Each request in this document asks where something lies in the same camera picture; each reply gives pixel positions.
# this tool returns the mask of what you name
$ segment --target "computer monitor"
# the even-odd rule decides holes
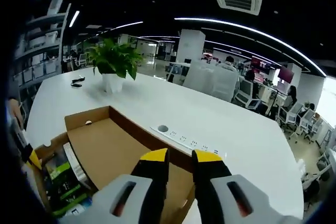
[[[267,61],[263,61],[259,58],[252,57],[251,67],[257,69],[265,74],[269,74],[271,64]]]
[[[251,95],[251,89],[252,89],[252,85],[249,82],[247,82],[246,80],[242,80],[240,82],[241,92],[243,92],[247,95]]]
[[[280,72],[278,74],[279,79],[284,80],[287,83],[291,83],[293,79],[294,73],[290,71],[288,68],[282,66],[280,68]]]

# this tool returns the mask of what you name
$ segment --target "potted plant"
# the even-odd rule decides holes
[[[129,44],[119,45],[112,39],[104,39],[100,46],[90,48],[89,59],[102,74],[104,89],[108,93],[121,91],[122,84],[128,73],[133,80],[137,75],[137,62],[142,57]]]

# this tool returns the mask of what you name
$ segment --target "white table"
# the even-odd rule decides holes
[[[86,77],[79,89],[70,83]],[[283,215],[303,216],[300,172],[284,134],[275,121],[212,96],[157,78],[127,78],[120,93],[107,95],[101,75],[92,68],[60,74],[43,81],[27,124],[36,148],[66,131],[66,115],[110,105],[163,141],[191,151],[152,130],[165,124],[215,146],[233,174],[242,174],[264,191],[270,205]],[[201,223],[196,202],[185,222]]]

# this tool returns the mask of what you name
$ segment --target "product box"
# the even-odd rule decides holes
[[[169,146],[139,127],[112,107],[106,106],[65,117],[67,132],[36,149],[39,158],[69,142],[78,162],[92,181],[92,193],[101,190],[122,174],[130,174],[140,157],[151,150],[170,149],[170,170],[161,222],[182,223],[193,200],[194,183],[191,157]],[[48,209],[43,184],[36,184]]]

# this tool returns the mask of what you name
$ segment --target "red screen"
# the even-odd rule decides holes
[[[287,83],[291,83],[294,73],[284,66],[281,67],[278,77]]]

